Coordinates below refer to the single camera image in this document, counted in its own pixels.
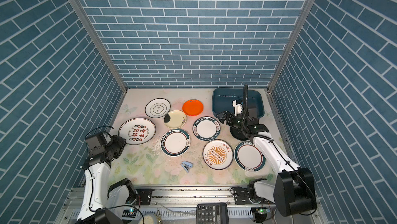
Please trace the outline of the white plate orange sunburst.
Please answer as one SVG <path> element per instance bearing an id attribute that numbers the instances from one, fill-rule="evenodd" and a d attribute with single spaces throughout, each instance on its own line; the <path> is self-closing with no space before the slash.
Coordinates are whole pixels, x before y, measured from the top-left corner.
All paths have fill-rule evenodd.
<path id="1" fill-rule="evenodd" d="M 213 140 L 203 148 L 204 163 L 211 169 L 224 170 L 232 164 L 233 158 L 233 149 L 226 141 Z"/>

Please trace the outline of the white plate red characters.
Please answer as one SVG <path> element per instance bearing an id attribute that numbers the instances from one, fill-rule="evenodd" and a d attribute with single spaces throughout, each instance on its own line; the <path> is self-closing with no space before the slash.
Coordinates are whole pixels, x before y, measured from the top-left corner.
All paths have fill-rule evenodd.
<path id="1" fill-rule="evenodd" d="M 156 133 L 155 124 L 146 118 L 134 118 L 126 121 L 118 130 L 118 135 L 126 139 L 129 145 L 139 145 L 150 141 Z"/>

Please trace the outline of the white plate green red rim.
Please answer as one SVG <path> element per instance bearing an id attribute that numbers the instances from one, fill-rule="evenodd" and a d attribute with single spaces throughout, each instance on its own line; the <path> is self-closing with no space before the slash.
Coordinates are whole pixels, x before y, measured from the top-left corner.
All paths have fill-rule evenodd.
<path id="1" fill-rule="evenodd" d="M 160 140 L 163 153 L 172 157 L 177 157 L 187 152 L 190 143 L 190 135 L 182 129 L 170 130 Z"/>

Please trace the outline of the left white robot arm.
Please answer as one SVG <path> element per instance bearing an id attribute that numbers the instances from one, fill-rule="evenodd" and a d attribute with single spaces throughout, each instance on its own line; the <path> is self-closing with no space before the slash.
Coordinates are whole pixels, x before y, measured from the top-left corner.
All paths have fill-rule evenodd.
<path id="1" fill-rule="evenodd" d="M 132 182 L 122 179 L 108 185 L 112 161 L 119 158 L 126 139 L 108 132 L 87 136 L 88 156 L 82 165 L 85 190 L 78 224 L 122 224 L 124 207 L 135 204 L 138 192 Z"/>

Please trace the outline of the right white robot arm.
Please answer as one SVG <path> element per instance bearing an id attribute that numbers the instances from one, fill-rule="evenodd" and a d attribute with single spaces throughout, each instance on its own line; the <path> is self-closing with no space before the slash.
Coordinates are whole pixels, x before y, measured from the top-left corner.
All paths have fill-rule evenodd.
<path id="1" fill-rule="evenodd" d="M 317 211 L 314 176 L 309 168 L 302 168 L 276 144 L 269 129 L 257 118 L 243 110 L 238 115 L 229 111 L 216 114 L 223 124 L 239 129 L 269 162 L 277 175 L 275 185 L 264 180 L 253 183 L 254 195 L 275 203 L 284 216 L 312 215 Z"/>

